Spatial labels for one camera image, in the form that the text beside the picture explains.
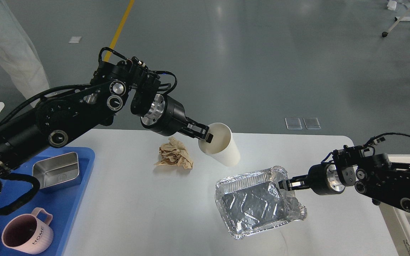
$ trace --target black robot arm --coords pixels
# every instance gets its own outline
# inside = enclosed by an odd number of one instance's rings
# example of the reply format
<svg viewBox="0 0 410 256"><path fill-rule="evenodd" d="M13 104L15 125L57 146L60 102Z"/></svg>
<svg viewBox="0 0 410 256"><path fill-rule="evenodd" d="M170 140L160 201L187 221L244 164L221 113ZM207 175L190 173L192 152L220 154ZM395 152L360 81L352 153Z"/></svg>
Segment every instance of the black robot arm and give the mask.
<svg viewBox="0 0 410 256"><path fill-rule="evenodd" d="M383 202L410 212L410 164L390 162L387 154L374 154L373 146L384 140L377 136L365 145L334 150L307 175L283 180L279 186L288 191L311 188L319 195L340 194L345 187L354 186L374 204ZM369 148L373 148L373 155L365 156Z"/></svg>
<svg viewBox="0 0 410 256"><path fill-rule="evenodd" d="M122 58L116 65L102 60L108 50ZM151 71L136 57L128 59L105 47L99 52L99 66L89 84L60 86L40 93L24 102L0 122L0 178L30 182L33 188L7 207L6 215L28 202L39 190L39 182L31 176L11 174L24 162L47 147L64 147L98 124L111 125L113 118L135 90L131 112L141 117L142 125L164 136L180 132L208 143L213 135L209 127L186 117L182 104L168 93L176 86L161 84L160 74ZM61 94L46 97L55 91ZM40 99L34 109L14 117L23 107Z"/></svg>

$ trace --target crumpled paper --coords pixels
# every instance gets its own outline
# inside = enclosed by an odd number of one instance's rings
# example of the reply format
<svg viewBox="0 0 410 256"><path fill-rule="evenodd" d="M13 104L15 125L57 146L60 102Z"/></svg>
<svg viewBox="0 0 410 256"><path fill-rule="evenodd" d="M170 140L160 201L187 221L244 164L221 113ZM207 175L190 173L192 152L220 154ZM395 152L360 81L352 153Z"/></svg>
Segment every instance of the crumpled paper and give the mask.
<svg viewBox="0 0 410 256"><path fill-rule="evenodd" d="M159 147L159 154L162 159L155 165L176 165L184 169L192 169L193 161L189 156L184 144L175 137L169 138L169 143Z"/></svg>

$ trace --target aluminum foil tray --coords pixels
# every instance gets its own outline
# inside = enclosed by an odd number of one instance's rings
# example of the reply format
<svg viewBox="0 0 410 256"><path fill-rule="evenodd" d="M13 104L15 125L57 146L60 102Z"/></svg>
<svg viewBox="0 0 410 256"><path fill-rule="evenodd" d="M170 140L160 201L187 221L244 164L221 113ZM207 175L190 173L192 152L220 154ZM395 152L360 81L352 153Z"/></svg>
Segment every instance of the aluminum foil tray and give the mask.
<svg viewBox="0 0 410 256"><path fill-rule="evenodd" d="M283 167L274 166L218 180L216 205L235 239L306 218L306 207L296 199L295 192L278 186L287 178Z"/></svg>

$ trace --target small white paper on floor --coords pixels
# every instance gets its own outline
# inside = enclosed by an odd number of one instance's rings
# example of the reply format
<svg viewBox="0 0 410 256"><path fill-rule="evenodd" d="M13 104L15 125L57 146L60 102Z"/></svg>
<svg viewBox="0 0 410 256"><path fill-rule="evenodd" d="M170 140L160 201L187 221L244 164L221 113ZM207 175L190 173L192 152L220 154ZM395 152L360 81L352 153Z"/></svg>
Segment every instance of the small white paper on floor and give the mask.
<svg viewBox="0 0 410 256"><path fill-rule="evenodd" d="M78 44L81 39L82 39L81 36L73 36L73 37L70 38L69 43L70 44Z"/></svg>

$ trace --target white pants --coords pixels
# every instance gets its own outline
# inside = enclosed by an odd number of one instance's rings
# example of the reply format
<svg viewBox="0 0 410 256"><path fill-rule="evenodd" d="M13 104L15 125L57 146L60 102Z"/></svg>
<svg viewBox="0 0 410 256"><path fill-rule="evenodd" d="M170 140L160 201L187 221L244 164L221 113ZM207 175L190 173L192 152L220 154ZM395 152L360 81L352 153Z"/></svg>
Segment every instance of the white pants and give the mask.
<svg viewBox="0 0 410 256"><path fill-rule="evenodd" d="M0 65L27 99L49 89L33 43L4 0L0 0Z"/></svg>

